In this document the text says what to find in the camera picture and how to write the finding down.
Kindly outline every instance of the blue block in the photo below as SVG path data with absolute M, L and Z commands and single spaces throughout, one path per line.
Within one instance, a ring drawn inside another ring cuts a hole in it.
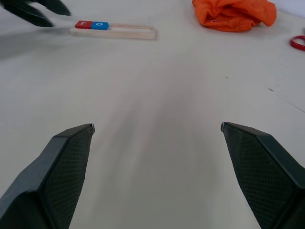
M 108 30 L 108 28 L 109 28 L 108 22 L 95 21 L 91 25 L 92 30 Z

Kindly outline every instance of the red tape roll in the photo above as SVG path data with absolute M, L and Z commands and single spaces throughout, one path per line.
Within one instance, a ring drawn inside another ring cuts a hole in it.
M 303 50 L 305 51 L 305 45 L 301 45 L 297 42 L 295 42 L 296 40 L 298 39 L 301 39 L 303 41 L 305 41 L 305 36 L 296 36 L 296 37 L 293 37 L 291 40 L 290 40 L 290 45 L 296 49 L 299 49 L 299 50 Z

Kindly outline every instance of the white tabletop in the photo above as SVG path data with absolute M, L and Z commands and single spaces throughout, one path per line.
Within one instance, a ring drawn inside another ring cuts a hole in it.
M 53 135 L 94 123 L 71 229 L 258 229 L 220 126 L 268 132 L 305 165 L 305 52 L 288 44 L 305 20 L 224 33 L 190 0 L 65 3 L 74 16 L 43 10 L 53 29 L 0 10 L 0 195 Z M 159 39 L 70 36 L 86 19 Z

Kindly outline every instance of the crumpled orange fabric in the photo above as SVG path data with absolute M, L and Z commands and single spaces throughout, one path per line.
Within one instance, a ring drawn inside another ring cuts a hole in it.
M 243 32 L 259 23 L 271 26 L 276 7 L 267 0 L 193 0 L 200 24 L 214 30 Z

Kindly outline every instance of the red block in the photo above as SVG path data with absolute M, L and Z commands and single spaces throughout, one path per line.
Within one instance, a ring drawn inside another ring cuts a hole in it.
M 92 21 L 78 21 L 75 27 L 77 29 L 91 29 L 91 25 L 93 24 Z

